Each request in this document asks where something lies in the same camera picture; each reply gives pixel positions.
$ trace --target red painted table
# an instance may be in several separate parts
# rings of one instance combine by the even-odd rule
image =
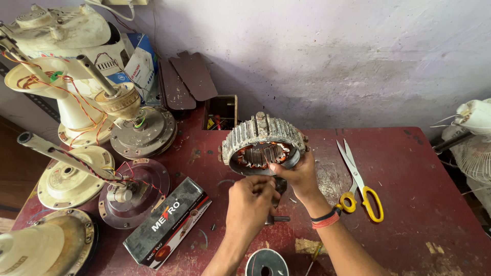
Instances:
[[[228,188],[242,176],[218,161],[217,148],[228,131],[201,130],[204,108],[178,120],[182,131],[171,147],[154,159],[171,173],[172,188],[189,176],[208,193],[213,203],[164,266],[139,266],[123,247],[132,230],[117,230],[100,218],[97,200],[79,207],[96,217],[100,236],[88,275],[200,275],[225,234]],[[399,276],[491,275],[491,242],[461,197],[423,133],[416,127],[304,130],[316,158],[318,183],[331,204],[349,190],[351,177],[337,149],[345,138],[366,185],[379,195],[385,220],[368,218],[358,206],[341,221],[382,266]],[[247,254],[269,247],[286,260],[290,275],[305,275],[311,257],[295,253],[296,239],[319,241],[309,216],[291,187],[281,198],[278,215],[290,222],[264,227]],[[34,191],[13,229],[31,226],[50,213]],[[210,226],[216,224],[215,231]],[[238,275],[243,275],[247,256]],[[335,275],[327,255],[319,256],[311,275]]]

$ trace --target white wall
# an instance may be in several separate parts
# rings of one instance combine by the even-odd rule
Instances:
[[[489,97],[488,0],[154,1],[160,52],[203,53],[241,119],[264,106],[299,128],[419,126],[433,138],[431,123]],[[151,7],[128,25],[153,39]]]

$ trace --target tool box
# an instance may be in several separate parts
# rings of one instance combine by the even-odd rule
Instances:
[[[187,177],[123,245],[137,263],[158,269],[211,202],[205,191]]]

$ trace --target rusty metal disc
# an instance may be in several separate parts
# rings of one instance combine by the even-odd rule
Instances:
[[[177,134],[174,117],[161,107],[154,109],[145,109],[142,129],[130,122],[112,129],[111,145],[119,154],[132,160],[149,158],[164,152],[174,142]]]
[[[64,209],[53,212],[34,225],[55,224],[65,235],[63,249],[55,263],[44,276],[83,274],[92,258],[98,239],[96,221],[84,211]]]
[[[148,158],[136,159],[128,164],[131,170],[124,165],[119,171],[122,175],[153,184],[165,196],[169,194],[170,177],[164,165]],[[138,184],[131,200],[108,201],[108,186],[109,184],[106,183],[99,196],[99,213],[104,222],[117,229],[138,227],[152,213],[157,203],[161,203],[164,199],[164,196],[152,186]]]

